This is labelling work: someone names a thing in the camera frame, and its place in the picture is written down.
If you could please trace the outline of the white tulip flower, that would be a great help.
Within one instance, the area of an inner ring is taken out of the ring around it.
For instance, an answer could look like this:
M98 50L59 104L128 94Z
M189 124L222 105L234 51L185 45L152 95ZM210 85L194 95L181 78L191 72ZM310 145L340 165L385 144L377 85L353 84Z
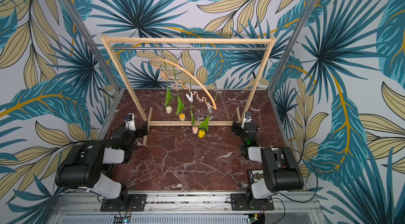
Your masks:
M166 63L164 63L164 67L165 67L164 70L167 71ZM165 108L166 108L166 113L171 114L173 111L173 108L171 107L170 102L173 100L173 96L172 96L171 90L169 88L169 81L166 81L166 83L167 83L167 90L166 90Z

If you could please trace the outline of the pink tulip flower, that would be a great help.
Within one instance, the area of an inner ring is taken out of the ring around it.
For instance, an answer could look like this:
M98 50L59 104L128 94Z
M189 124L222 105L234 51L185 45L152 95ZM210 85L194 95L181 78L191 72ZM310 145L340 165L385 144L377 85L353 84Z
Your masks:
M189 93L193 93L192 92L192 84L190 84ZM191 117L191 121L192 121L193 134L197 134L199 129L198 129L198 126L196 126L196 121L195 121L195 117L194 117L194 113L193 113L193 102L190 103L190 117Z

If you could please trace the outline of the yellow orange tulip flower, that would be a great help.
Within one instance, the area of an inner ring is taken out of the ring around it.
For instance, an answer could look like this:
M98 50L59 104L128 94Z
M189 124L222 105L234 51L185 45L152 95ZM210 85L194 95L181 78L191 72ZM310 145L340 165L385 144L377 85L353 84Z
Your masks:
M176 70L175 70L174 67L173 67L173 70L174 70L174 79L177 82ZM184 107L184 104L183 104L183 102L182 102L182 100L180 98L180 93L178 91L177 92L177 111L176 111L176 115L179 116L180 121L185 121L185 119L186 119L186 115L184 114L184 110L185 110L185 107Z

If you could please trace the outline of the tan wavy clothes hanger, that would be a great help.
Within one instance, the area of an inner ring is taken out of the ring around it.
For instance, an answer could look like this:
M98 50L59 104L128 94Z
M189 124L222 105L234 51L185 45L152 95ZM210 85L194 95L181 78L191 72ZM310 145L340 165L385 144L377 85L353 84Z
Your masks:
M178 62L175 63L175 62L173 62L171 60L167 60L167 59L164 59L164 58L152 58L150 60L150 63L151 63L151 65L153 67L160 70L160 73L161 73L162 70L165 69L164 63L166 63L167 72L169 73L169 80L173 80L175 82L174 70L173 70L173 67L174 67L175 70L176 70L176 78L177 78L177 75L178 75L177 71L180 71L180 72L186 74L189 77L189 79L192 79L206 93L206 95L207 95L207 92L209 92L208 89L192 73L190 73L189 71L187 71L186 69L181 67ZM186 84L183 83L180 79L177 79L177 82L178 82L178 84L179 84L179 86L181 88L183 88L185 90L188 90L188 91L190 90L190 86L186 86ZM208 95L207 95L206 98L213 105L214 102L209 99Z

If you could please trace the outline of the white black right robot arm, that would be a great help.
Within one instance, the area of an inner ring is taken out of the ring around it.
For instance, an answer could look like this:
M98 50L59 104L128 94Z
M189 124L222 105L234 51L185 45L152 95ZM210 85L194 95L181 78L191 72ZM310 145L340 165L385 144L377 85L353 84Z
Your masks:
M304 187L303 177L289 147L271 148L257 145L258 126L254 122L233 122L231 131L240 136L241 156L247 160L262 164L263 177L248 185L244 194L232 194L231 203L235 210L258 210L269 206L271 196L277 192L301 190Z

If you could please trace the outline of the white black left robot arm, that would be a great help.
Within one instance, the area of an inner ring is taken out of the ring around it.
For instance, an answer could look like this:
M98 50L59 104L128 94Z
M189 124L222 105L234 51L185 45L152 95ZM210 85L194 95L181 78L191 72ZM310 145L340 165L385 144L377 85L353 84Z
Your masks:
M92 192L107 207L116 207L119 210L128 208L131 200L127 187L112 180L103 171L114 164L128 163L135 140L147 135L147 121L138 129L134 121L129 121L112 134L112 144L87 141L73 147L58 167L56 185Z

